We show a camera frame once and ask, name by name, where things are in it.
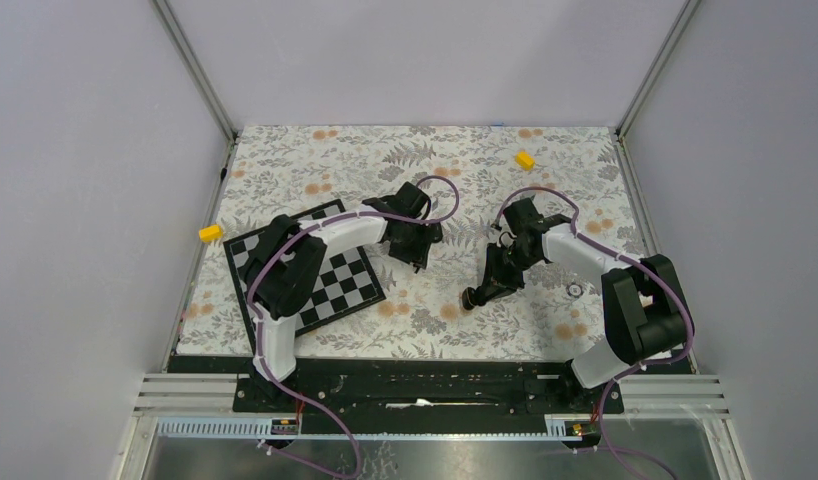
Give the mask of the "black earbud charging case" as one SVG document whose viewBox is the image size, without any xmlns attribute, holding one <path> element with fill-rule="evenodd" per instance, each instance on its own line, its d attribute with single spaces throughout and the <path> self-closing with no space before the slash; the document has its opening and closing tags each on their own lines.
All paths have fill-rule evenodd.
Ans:
<svg viewBox="0 0 818 480">
<path fill-rule="evenodd" d="M 468 287 L 460 294 L 461 308 L 465 311 L 471 311 L 479 306 L 477 303 L 476 290 Z"/>
</svg>

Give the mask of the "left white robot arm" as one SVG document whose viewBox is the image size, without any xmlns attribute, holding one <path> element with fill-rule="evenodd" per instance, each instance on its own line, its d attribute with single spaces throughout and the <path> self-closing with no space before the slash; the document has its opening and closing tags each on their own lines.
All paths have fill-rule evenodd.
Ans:
<svg viewBox="0 0 818 480">
<path fill-rule="evenodd" d="M 430 196 L 406 182 L 397 193 L 366 199 L 353 210 L 314 220 L 279 215 L 269 223 L 240 270 L 254 332 L 253 365 L 263 377 L 256 395 L 267 408 L 281 411 L 294 401 L 296 387 L 287 377 L 296 368 L 297 319 L 324 262 L 385 243 L 389 256 L 424 269 L 431 246 L 443 237 L 444 220 L 430 213 Z"/>
</svg>

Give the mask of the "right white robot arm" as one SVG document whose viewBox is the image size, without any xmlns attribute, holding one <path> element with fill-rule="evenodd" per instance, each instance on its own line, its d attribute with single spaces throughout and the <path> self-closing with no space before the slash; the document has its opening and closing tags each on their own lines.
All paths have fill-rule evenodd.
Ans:
<svg viewBox="0 0 818 480">
<path fill-rule="evenodd" d="M 694 326 L 672 262 L 663 255 L 634 260 L 588 239 L 563 214 L 544 216 L 524 198 L 499 214 L 510 244 L 490 243 L 481 283 L 461 295 L 471 310 L 524 288 L 524 274 L 555 263 L 594 286 L 602 297 L 604 336 L 568 361 L 558 386 L 560 402 L 582 412 L 598 387 L 694 336 Z"/>
</svg>

